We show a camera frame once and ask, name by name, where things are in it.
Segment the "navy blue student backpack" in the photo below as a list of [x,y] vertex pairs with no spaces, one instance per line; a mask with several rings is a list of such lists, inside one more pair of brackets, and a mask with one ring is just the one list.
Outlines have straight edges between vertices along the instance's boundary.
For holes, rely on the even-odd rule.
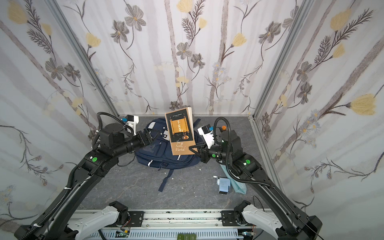
[[147,129],[159,131],[160,135],[152,144],[137,151],[136,158],[140,164],[147,167],[169,171],[159,187],[159,192],[162,192],[174,170],[195,166],[201,161],[201,158],[196,155],[174,156],[172,154],[171,143],[167,139],[168,129],[164,118],[151,121],[147,125]]

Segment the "brown hardcover book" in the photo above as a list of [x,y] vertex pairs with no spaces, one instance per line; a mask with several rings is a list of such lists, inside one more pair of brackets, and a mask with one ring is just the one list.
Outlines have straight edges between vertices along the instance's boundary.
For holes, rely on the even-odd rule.
[[194,155],[190,150],[196,144],[192,108],[186,107],[165,114],[169,141],[174,156]]

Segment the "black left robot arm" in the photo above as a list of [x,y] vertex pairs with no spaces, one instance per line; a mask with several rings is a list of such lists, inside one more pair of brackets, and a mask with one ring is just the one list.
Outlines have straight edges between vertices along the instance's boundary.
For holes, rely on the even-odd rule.
[[68,222],[88,193],[119,162],[119,157],[150,145],[160,133],[144,129],[127,138],[122,131],[103,129],[96,148],[88,152],[70,172],[67,185],[52,204],[29,226],[20,226],[19,240],[73,240],[78,230]]

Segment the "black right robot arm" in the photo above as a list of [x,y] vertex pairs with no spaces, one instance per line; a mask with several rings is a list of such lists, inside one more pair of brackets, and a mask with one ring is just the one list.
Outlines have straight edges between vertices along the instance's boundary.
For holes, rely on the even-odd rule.
[[316,240],[323,226],[316,216],[308,216],[273,183],[262,165],[243,151],[236,132],[224,131],[212,146],[200,143],[190,150],[202,161],[215,159],[226,165],[228,174],[250,185],[270,207],[272,213],[243,201],[234,212],[239,224],[251,224],[277,240]]

